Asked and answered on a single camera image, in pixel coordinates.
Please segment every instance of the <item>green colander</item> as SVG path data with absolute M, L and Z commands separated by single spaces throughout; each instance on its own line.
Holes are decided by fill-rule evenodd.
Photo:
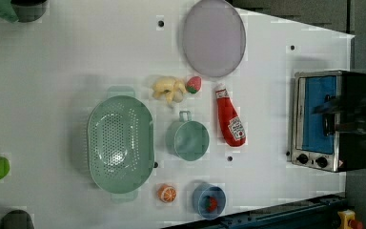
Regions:
M 108 99 L 91 113 L 89 164 L 96 184 L 112 193 L 140 187 L 153 170 L 153 118 L 130 87 L 109 88 Z

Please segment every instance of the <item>toaster oven knob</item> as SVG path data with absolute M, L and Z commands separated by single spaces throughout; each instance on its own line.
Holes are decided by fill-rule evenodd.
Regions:
M 308 157 L 304 154 L 301 154 L 296 158 L 301 164 L 306 164 L 308 162 Z
M 320 168 L 325 168 L 328 166 L 328 160 L 325 157 L 320 157 L 315 162 Z

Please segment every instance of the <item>mug handle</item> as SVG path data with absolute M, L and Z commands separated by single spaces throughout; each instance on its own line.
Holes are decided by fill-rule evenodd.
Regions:
M 183 114 L 184 113 L 186 113 L 186 115 L 187 115 L 187 120 L 185 120 L 184 119 L 184 117 L 183 117 Z M 180 115 L 180 121 L 181 122 L 185 122 L 185 121 L 192 121 L 192 113 L 190 113 L 189 111 L 181 111 L 180 113 L 179 113 L 179 115 Z

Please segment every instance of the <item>toaster oven window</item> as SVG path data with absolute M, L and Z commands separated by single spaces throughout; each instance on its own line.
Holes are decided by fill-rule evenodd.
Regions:
M 324 135 L 322 114 L 314 114 L 314 107 L 325 102 L 325 96 L 336 96 L 336 77 L 307 78 L 302 150 L 331 155 L 334 153 L 334 136 Z

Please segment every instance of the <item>orange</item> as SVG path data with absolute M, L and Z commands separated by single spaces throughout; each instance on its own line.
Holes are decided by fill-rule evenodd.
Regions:
M 162 200 L 163 202 L 173 202 L 174 199 L 176 198 L 177 192 L 172 186 L 163 184 L 159 188 L 157 194 L 159 199 Z

